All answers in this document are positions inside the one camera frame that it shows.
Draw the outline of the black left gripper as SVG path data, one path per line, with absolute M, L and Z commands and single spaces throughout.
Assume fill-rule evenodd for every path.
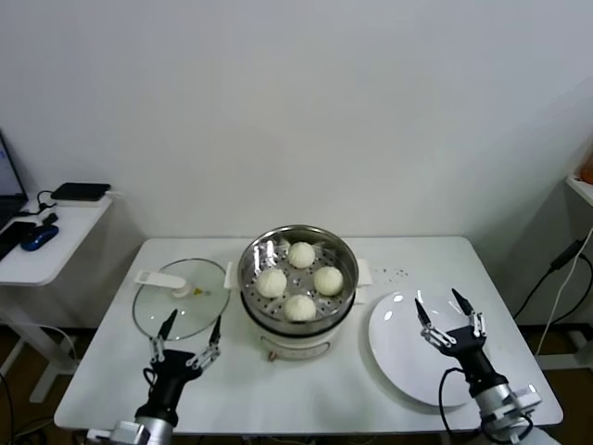
M 151 370 L 156 379 L 149 389 L 147 402 L 137 409 L 136 418 L 150 417 L 169 424 L 177 424 L 179 422 L 177 406 L 184 386 L 188 382 L 198 379 L 203 374 L 202 369 L 208 369 L 221 355 L 219 348 L 220 316 L 214 324 L 208 346 L 199 354 L 195 355 L 181 350 L 165 350 L 165 342 L 177 314 L 178 311 L 173 310 L 160 326 L 157 335 L 150 338 L 150 362 L 153 362 Z

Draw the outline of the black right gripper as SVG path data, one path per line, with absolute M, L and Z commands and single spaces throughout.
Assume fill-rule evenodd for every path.
M 445 333 L 432 324 L 423 304 L 416 299 L 415 307 L 422 327 L 421 336 L 439 352 L 458 361 L 469 385 L 469 393 L 475 398 L 488 389 L 507 384 L 508 379 L 496 372 L 483 351 L 486 343 L 484 315 L 477 312 L 471 302 L 457 289 L 452 288 L 452 293 L 463 314 L 468 318 L 470 326 Z M 455 344 L 452 344 L 452 338 L 456 340 Z

